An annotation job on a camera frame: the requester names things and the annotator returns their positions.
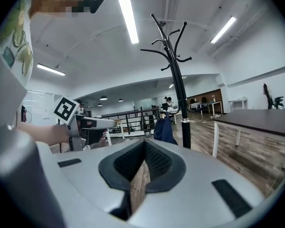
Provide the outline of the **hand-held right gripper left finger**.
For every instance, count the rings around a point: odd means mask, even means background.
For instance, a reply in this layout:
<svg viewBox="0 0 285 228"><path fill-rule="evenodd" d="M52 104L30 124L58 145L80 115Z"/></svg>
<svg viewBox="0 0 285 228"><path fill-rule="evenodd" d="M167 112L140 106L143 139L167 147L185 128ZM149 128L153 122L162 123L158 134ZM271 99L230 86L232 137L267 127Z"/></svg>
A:
<svg viewBox="0 0 285 228"><path fill-rule="evenodd" d="M78 152L53 154L48 145L37 143L47 183L54 195L48 206L46 228L147 228L147 215L129 214L130 191L111 188L99 172L107 156L137 147L142 140Z"/></svg>

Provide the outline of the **white long table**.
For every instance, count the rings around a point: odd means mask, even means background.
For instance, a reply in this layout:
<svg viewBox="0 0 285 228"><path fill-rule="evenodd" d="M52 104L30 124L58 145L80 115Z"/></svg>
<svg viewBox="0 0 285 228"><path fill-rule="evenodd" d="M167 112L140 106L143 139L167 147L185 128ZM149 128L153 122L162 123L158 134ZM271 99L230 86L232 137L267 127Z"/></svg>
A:
<svg viewBox="0 0 285 228"><path fill-rule="evenodd" d="M220 113L219 114L223 114L223 105L221 101L217 101L217 102L210 102L210 103L202 103L202 105L206 105L208 108L208 112L210 112L210 106L212 107L212 115L215 116L216 112L215 112L215 105L219 105L220 106Z"/></svg>

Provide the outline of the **person's left forearm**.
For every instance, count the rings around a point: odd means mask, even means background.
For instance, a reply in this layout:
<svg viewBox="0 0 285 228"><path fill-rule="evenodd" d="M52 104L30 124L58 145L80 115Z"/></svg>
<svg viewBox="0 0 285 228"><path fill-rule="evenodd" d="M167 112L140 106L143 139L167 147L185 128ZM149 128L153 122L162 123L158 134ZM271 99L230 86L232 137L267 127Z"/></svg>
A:
<svg viewBox="0 0 285 228"><path fill-rule="evenodd" d="M29 134L34 141L46 143L48 146L69 141L69 131L65 124L37 126L21 122L18 129Z"/></svg>

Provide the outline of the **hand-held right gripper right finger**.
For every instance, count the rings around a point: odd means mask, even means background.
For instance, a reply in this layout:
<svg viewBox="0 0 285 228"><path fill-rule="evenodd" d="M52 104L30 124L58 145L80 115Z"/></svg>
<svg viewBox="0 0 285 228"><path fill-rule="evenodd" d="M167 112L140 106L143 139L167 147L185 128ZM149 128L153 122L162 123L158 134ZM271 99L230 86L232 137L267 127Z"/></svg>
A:
<svg viewBox="0 0 285 228"><path fill-rule="evenodd" d="M201 152L151 140L186 165L169 191L148 193L128 223L139 228L244 228L258 220L264 195L248 179Z"/></svg>

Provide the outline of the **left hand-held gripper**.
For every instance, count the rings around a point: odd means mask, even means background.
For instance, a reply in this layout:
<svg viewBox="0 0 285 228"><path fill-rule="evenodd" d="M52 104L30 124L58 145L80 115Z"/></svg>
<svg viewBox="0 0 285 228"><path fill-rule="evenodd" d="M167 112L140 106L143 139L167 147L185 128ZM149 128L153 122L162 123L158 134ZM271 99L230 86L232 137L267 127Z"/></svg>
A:
<svg viewBox="0 0 285 228"><path fill-rule="evenodd" d="M81 151L98 143L106 129L117 125L115 120L87 117L80 104L66 96L55 103L53 115L68 127L71 151Z"/></svg>

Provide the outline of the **wooden desk white legs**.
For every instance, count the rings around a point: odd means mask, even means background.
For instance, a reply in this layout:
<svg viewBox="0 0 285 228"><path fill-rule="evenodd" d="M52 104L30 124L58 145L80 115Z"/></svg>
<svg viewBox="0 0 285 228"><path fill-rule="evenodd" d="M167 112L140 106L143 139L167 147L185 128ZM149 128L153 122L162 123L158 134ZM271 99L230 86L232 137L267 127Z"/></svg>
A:
<svg viewBox="0 0 285 228"><path fill-rule="evenodd" d="M109 144L109 146L112 145L111 142L111 135L113 134L113 137L122 137L122 139L125 139L124 135L124 128L123 128L123 122L122 120L116 120L116 126L113 128L109 128L106 132L106 139Z"/></svg>

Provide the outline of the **black metal coat rack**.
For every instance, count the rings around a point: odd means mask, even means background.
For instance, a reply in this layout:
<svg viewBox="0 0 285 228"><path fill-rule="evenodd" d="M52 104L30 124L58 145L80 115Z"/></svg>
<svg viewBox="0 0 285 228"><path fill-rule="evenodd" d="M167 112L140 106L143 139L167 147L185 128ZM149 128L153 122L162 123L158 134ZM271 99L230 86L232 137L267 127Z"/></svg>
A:
<svg viewBox="0 0 285 228"><path fill-rule="evenodd" d="M152 42L152 44L156 42L161 42L163 44L163 48L165 52L161 52L158 50L152 50L152 49L140 49L144 52L151 52L156 53L164 56L166 60L168 61L168 66L165 68L162 68L161 71L164 71L166 69L171 70L172 79L176 91L176 96L178 100L178 110L181 111L181 126L182 126L182 141L183 141L183 147L190 149L191 148L191 136L190 136L190 120L188 118L187 114L187 96L186 91L181 75L181 70L179 68L178 63L184 63L187 61L192 60L192 57L188 57L186 59L180 59L179 55L177 54L177 48L179 41L181 39L181 36L187 26L187 22L184 22L181 29L177 29L173 32L171 32L169 35L166 35L161 28L159 22L157 21L154 14L151 14L152 19L154 20L155 24L157 25L157 28L160 32L161 38L155 40Z"/></svg>

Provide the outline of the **black metal railing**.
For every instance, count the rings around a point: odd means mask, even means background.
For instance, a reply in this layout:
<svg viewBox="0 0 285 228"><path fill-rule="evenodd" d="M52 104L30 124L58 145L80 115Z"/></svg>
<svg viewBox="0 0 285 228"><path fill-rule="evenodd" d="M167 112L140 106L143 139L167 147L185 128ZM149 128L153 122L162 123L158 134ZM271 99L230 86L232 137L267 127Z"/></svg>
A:
<svg viewBox="0 0 285 228"><path fill-rule="evenodd" d="M125 138L151 137L157 120L161 117L158 108L101 115L102 119L122 120Z"/></svg>

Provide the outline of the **white ceiling light bar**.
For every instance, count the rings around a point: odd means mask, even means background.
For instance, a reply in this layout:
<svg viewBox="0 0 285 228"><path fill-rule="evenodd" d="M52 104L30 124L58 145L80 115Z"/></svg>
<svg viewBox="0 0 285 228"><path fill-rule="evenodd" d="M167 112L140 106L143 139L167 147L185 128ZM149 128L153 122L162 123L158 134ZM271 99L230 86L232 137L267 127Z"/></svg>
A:
<svg viewBox="0 0 285 228"><path fill-rule="evenodd" d="M210 41L211 44L215 44L227 31L228 29L236 22L236 18L231 16L223 28L216 34L216 36Z"/></svg>
<svg viewBox="0 0 285 228"><path fill-rule="evenodd" d="M118 0L132 44L139 43L131 0Z"/></svg>
<svg viewBox="0 0 285 228"><path fill-rule="evenodd" d="M54 73L56 75L60 75L60 76L65 76L66 75L64 72L52 69L52 68L47 67L47 66L42 65L42 64L37 64L37 68L45 70L45 71L48 71L48 72L51 72L51 73Z"/></svg>

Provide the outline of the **dark blue cap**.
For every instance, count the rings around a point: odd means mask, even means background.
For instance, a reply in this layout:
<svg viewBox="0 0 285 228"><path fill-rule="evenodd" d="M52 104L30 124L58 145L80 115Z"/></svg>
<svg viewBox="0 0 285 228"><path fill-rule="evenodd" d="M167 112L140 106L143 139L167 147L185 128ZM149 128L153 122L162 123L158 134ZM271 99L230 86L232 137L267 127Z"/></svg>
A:
<svg viewBox="0 0 285 228"><path fill-rule="evenodd" d="M157 120L153 137L158 141L178 145L176 140L173 138L171 119L169 117L160 118Z"/></svg>

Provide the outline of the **black and green office chair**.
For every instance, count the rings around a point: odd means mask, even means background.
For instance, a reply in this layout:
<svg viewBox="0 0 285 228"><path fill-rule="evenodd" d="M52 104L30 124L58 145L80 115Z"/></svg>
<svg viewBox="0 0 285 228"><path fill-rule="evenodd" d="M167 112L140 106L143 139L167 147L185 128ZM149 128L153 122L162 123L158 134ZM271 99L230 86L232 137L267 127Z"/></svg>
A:
<svg viewBox="0 0 285 228"><path fill-rule="evenodd" d="M283 96L280 96L280 97L276 97L275 100L274 100L274 108L275 109L285 109L284 107L284 104L282 103L283 101Z"/></svg>

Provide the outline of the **small white table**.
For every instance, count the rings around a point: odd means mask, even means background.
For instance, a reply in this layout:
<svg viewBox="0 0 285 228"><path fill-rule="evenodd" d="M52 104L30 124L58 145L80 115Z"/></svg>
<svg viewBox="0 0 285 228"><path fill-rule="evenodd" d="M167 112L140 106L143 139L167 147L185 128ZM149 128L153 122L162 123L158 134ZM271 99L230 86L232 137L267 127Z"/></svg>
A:
<svg viewBox="0 0 285 228"><path fill-rule="evenodd" d="M229 107L230 107L230 111L235 111L238 109L248 109L248 104L247 104L247 98L243 97L237 100L230 100L228 101L229 103Z"/></svg>

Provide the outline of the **person's grey flower-print shirt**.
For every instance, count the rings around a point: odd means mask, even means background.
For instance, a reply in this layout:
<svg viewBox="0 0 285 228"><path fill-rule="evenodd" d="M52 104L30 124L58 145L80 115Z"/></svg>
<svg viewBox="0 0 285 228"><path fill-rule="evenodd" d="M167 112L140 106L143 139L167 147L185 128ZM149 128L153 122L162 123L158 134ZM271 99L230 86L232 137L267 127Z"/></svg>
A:
<svg viewBox="0 0 285 228"><path fill-rule="evenodd" d="M0 57L12 74L26 87L33 69L30 3L17 0L0 26Z"/></svg>

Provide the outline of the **light wooden table white legs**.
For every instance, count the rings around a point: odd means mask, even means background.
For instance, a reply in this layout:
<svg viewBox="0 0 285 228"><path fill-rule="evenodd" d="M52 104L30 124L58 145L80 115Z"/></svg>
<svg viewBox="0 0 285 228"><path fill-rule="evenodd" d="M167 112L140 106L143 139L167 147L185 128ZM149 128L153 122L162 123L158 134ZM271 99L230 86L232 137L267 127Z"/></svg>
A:
<svg viewBox="0 0 285 228"><path fill-rule="evenodd" d="M175 113L173 113L173 114L169 114L169 117L170 117L170 119L171 119L171 122L173 123L173 124L177 124L177 116L178 115L180 115L180 116L182 116L182 111L178 111L178 112L175 112Z"/></svg>

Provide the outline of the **grey table top right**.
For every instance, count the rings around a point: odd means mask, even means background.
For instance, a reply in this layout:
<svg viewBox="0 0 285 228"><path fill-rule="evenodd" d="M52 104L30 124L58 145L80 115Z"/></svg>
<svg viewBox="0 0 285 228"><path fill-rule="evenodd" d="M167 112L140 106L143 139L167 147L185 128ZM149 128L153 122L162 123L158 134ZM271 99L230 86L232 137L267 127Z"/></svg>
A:
<svg viewBox="0 0 285 228"><path fill-rule="evenodd" d="M217 156L219 147L219 126L237 130L236 146L239 146L242 131L250 134L276 139L285 142L285 109L239 109L213 119L214 144L212 156Z"/></svg>

